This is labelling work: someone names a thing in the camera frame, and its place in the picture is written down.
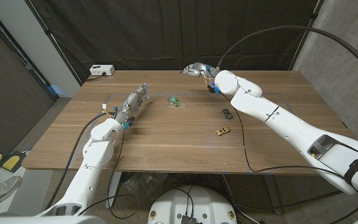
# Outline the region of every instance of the concrete wall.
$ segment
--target concrete wall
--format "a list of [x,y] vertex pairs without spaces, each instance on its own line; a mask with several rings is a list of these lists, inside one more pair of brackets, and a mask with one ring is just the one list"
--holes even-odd
[[[325,0],[313,27],[358,50],[358,1]],[[358,60],[333,40],[309,34],[296,64],[358,139]]]
[[55,92],[62,97],[73,97],[80,85],[25,1],[0,0],[0,20]]

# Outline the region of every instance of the white box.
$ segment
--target white box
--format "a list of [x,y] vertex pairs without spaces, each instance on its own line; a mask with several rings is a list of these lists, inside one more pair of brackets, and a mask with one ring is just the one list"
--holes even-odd
[[91,75],[102,75],[106,72],[106,75],[112,75],[116,69],[113,65],[92,65],[89,69]]

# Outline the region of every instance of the black toy car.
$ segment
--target black toy car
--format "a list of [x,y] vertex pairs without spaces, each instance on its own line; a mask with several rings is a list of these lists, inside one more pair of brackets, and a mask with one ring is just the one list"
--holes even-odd
[[232,119],[233,118],[233,115],[230,114],[228,109],[223,109],[222,112],[224,113],[226,119]]

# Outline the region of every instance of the yellow toy car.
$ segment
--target yellow toy car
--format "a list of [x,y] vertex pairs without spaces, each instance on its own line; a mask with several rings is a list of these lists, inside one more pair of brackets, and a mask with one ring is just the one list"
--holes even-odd
[[223,127],[222,129],[216,130],[216,135],[221,136],[222,134],[226,134],[230,131],[228,126]]

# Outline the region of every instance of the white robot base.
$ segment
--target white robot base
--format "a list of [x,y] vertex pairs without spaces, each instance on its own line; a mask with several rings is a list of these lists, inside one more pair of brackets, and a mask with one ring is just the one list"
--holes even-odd
[[[232,205],[222,195],[196,185],[187,185],[178,189],[168,191],[154,202],[150,209],[148,224],[237,223]],[[194,209],[185,192],[193,199]],[[186,210],[187,216],[191,217],[193,213],[195,220],[186,218]]]

